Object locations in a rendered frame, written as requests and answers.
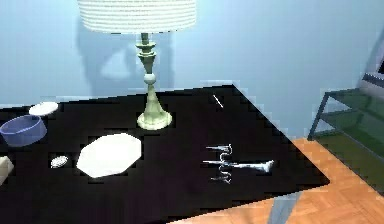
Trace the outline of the white shade green table lamp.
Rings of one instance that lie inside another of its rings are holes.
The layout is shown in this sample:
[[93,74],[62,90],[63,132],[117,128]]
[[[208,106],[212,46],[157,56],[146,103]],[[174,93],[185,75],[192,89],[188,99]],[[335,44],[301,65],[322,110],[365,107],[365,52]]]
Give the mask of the white shade green table lamp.
[[197,0],[77,0],[83,25],[95,32],[138,34],[137,56],[143,64],[147,98],[137,124],[145,130],[160,130],[172,122],[172,115],[159,102],[153,64],[156,43],[150,35],[190,28],[197,18]]

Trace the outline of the large white plate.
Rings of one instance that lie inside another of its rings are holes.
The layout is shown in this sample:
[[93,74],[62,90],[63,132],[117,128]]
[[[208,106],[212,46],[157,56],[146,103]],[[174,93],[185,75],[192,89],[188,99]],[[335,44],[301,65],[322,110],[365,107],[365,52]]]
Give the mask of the large white plate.
[[141,157],[141,146],[127,133],[105,135],[80,151],[76,167],[91,178],[120,174]]

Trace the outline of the small white plate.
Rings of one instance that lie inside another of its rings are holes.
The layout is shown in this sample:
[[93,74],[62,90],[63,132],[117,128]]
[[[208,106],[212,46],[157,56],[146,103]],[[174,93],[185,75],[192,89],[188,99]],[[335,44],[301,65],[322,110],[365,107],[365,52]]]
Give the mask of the small white plate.
[[34,116],[46,116],[56,111],[58,107],[59,104],[56,102],[40,102],[29,109],[29,114]]

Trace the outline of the blue bowl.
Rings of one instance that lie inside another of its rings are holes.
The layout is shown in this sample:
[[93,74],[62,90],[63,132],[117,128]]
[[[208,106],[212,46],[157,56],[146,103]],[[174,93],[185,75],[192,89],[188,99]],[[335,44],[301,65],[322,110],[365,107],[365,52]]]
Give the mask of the blue bowl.
[[0,135],[11,147],[24,147],[41,140],[47,133],[39,116],[23,115],[0,126]]

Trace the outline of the black table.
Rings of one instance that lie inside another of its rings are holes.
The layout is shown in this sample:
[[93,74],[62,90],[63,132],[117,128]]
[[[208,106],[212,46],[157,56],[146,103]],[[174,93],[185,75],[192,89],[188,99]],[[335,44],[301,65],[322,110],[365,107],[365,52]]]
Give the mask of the black table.
[[[224,105],[221,108],[213,94]],[[147,131],[137,125],[142,95],[64,102],[45,118],[47,135],[12,148],[0,137],[0,155],[15,168],[0,186],[0,224],[166,224],[207,212],[328,184],[325,175],[233,85],[163,92],[170,126]],[[126,132],[139,138],[142,157],[120,175],[93,179],[75,164],[97,138]],[[230,184],[211,180],[220,152],[227,160],[274,160],[268,173],[227,168]],[[67,156],[52,168],[51,160]]]

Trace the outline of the small white oval object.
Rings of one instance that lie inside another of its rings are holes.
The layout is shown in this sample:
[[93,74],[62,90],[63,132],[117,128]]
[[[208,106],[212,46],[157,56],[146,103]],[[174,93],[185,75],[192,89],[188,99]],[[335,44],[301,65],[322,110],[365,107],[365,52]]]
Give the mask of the small white oval object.
[[67,156],[58,156],[51,160],[50,166],[52,168],[60,168],[64,166],[67,163],[67,161],[68,161]]

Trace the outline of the green glass shelf unit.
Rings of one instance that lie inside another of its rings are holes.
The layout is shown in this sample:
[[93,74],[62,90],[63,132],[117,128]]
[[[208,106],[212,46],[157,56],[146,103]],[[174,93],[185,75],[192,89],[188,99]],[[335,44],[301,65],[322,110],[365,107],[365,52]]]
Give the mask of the green glass shelf unit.
[[384,196],[384,100],[358,88],[326,92],[307,139]]

